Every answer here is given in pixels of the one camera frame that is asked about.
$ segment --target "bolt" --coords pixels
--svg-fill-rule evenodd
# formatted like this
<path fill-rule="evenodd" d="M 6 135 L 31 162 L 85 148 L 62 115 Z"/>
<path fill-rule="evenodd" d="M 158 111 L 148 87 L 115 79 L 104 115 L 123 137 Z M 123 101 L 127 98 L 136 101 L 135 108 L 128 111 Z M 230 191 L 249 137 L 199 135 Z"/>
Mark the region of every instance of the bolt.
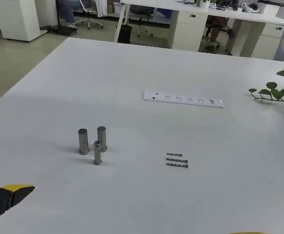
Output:
<path fill-rule="evenodd" d="M 173 162 L 184 162 L 184 163 L 188 162 L 188 160 L 181 160 L 181 159 L 169 158 L 169 157 L 167 157 L 166 160 L 173 161 Z"/>
<path fill-rule="evenodd" d="M 173 154 L 173 153 L 167 153 L 167 155 L 172 155 L 172 156 L 179 156 L 182 157 L 183 154 Z"/>
<path fill-rule="evenodd" d="M 90 152 L 88 144 L 88 131 L 84 128 L 79 129 L 79 153 L 81 155 L 87 155 Z"/>
<path fill-rule="evenodd" d="M 181 165 L 181 164 L 174 164 L 174 163 L 166 163 L 167 166 L 172 166 L 172 167 L 184 167 L 184 168 L 189 168 L 187 164 Z"/>
<path fill-rule="evenodd" d="M 100 165 L 102 163 L 102 160 L 101 160 L 101 143 L 99 141 L 95 141 L 93 143 L 93 146 L 94 146 L 94 165 Z"/>
<path fill-rule="evenodd" d="M 106 128 L 104 126 L 98 127 L 98 141 L 101 143 L 101 152 L 105 152 L 107 150 L 106 145 Z"/>

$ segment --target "screw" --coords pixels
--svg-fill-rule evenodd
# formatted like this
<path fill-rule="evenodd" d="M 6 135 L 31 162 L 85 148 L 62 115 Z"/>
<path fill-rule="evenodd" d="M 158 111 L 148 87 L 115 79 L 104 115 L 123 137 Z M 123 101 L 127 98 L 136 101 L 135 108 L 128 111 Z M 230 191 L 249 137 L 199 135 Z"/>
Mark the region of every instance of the screw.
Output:
<path fill-rule="evenodd" d="M 181 165 L 181 164 L 174 164 L 174 163 L 166 163 L 167 166 L 172 166 L 172 167 L 184 167 L 184 168 L 189 168 L 187 164 Z"/>
<path fill-rule="evenodd" d="M 182 157 L 183 154 L 173 154 L 173 153 L 167 153 L 167 155 L 172 155 L 172 156 L 179 156 Z"/>
<path fill-rule="evenodd" d="M 176 158 L 166 158 L 166 160 L 168 161 L 173 161 L 173 162 L 184 162 L 184 163 L 187 163 L 188 161 L 187 160 L 181 160 L 181 159 L 176 159 Z"/>

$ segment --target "person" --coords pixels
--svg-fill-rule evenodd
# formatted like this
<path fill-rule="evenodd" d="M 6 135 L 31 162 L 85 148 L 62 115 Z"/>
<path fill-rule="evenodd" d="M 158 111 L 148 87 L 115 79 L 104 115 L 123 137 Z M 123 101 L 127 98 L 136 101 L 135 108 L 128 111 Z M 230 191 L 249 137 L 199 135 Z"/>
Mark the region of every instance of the person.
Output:
<path fill-rule="evenodd" d="M 207 26 L 211 27 L 210 34 L 210 45 L 207 47 L 207 50 L 211 53 L 216 53 L 216 39 L 219 35 L 221 29 L 225 30 L 229 36 L 229 39 L 232 40 L 235 38 L 235 34 L 231 28 L 227 25 L 227 19 L 219 16 L 208 16 L 207 17 Z"/>
<path fill-rule="evenodd" d="M 82 0 L 85 8 L 90 7 L 90 0 Z M 77 28 L 75 24 L 74 11 L 82 9 L 82 5 L 79 0 L 58 0 L 58 9 L 60 17 L 66 21 L 68 27 Z"/>

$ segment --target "metal cylinder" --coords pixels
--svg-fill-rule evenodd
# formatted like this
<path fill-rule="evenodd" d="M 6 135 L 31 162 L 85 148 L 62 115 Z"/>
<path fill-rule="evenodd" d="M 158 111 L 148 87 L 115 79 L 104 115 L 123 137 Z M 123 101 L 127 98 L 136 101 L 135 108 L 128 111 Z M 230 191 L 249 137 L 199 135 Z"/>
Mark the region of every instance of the metal cylinder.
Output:
<path fill-rule="evenodd" d="M 102 163 L 102 160 L 101 160 L 101 143 L 96 140 L 94 143 L 93 143 L 93 148 L 94 148 L 94 165 L 100 165 Z"/>
<path fill-rule="evenodd" d="M 106 128 L 104 126 L 98 127 L 98 141 L 101 143 L 101 152 L 107 150 L 106 145 Z"/>
<path fill-rule="evenodd" d="M 79 153 L 81 155 L 87 155 L 90 152 L 88 144 L 88 131 L 84 128 L 79 129 Z"/>

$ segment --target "power strip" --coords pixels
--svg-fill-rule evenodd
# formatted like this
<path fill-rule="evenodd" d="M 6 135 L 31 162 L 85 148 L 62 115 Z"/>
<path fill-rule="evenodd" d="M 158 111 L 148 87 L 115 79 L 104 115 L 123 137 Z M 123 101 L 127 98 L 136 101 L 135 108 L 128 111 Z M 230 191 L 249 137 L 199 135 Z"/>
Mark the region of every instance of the power strip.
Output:
<path fill-rule="evenodd" d="M 224 108 L 222 101 L 219 99 L 197 98 L 197 97 L 182 96 L 182 95 L 170 95 L 170 94 L 156 93 L 150 91 L 146 91 L 143 94 L 143 99 L 147 101 L 163 101 L 163 102 L 171 102 L 171 103 L 179 103 L 179 104 L 187 104 L 195 106 Z"/>

